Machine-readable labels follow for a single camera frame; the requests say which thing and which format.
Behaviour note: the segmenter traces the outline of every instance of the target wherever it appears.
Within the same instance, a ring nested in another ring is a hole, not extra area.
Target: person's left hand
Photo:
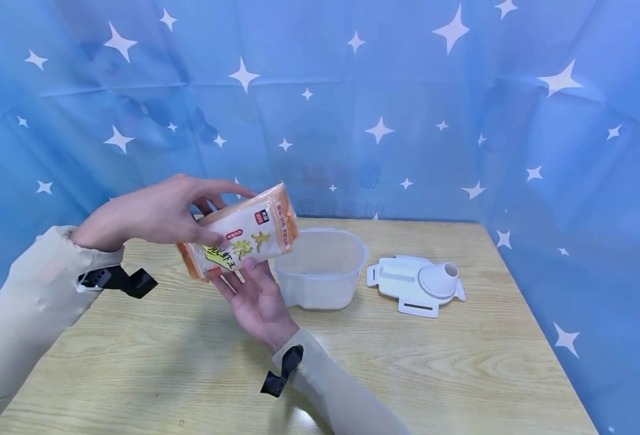
[[[227,179],[179,174],[102,205],[73,232],[72,240],[78,246],[105,252],[118,250],[129,239],[217,247],[223,236],[200,227],[190,210],[195,205],[202,214],[209,214],[209,203],[222,209],[226,205],[221,193],[255,196],[247,187]]]

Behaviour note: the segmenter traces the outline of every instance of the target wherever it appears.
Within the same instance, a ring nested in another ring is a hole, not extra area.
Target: beige sleeve
[[[290,347],[303,346],[303,359],[289,377],[290,384],[306,396],[327,420],[335,435],[408,435],[397,416],[359,381],[328,356],[313,335],[299,330],[272,358],[281,367]]]
[[[122,262],[123,250],[74,245],[72,230],[47,230],[13,262],[0,290],[0,415],[42,355],[100,294],[77,292],[78,276]]]

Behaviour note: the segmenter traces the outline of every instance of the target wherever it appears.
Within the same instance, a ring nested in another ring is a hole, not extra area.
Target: plastic bag
[[[225,238],[218,248],[178,243],[189,274],[204,281],[240,269],[248,257],[262,262],[289,253],[298,238],[296,212],[283,182],[254,198],[208,214],[198,222]]]

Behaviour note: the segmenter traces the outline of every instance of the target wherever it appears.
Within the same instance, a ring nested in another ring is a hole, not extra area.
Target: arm
[[[42,355],[99,294],[78,293],[78,276],[122,262],[122,249],[81,248],[69,239],[72,230],[50,228],[13,262],[0,290],[0,415]]]
[[[290,384],[330,424],[337,435],[408,435],[410,432],[376,396],[342,370],[305,329],[299,330],[273,357],[281,368],[287,350],[300,344],[303,359]]]
[[[0,290],[0,415],[42,355],[100,294],[77,292],[78,277],[119,265],[131,238],[218,246],[223,236],[200,227],[190,210],[211,212],[209,202],[225,207],[221,193],[255,196],[229,180],[175,175],[107,202],[76,230],[50,228],[13,262]]]
[[[238,323],[273,354],[281,367],[284,353],[301,344],[303,359],[290,383],[306,396],[336,435],[408,435],[388,407],[342,370],[307,330],[298,329],[269,269],[248,258],[240,270],[211,279],[230,304]]]

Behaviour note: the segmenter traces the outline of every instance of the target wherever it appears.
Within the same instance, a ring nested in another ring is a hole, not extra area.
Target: person's right hand
[[[211,283],[226,298],[243,329],[275,354],[298,332],[298,325],[286,308],[269,262],[256,265],[248,258],[240,273],[244,282],[230,272],[211,279]]]

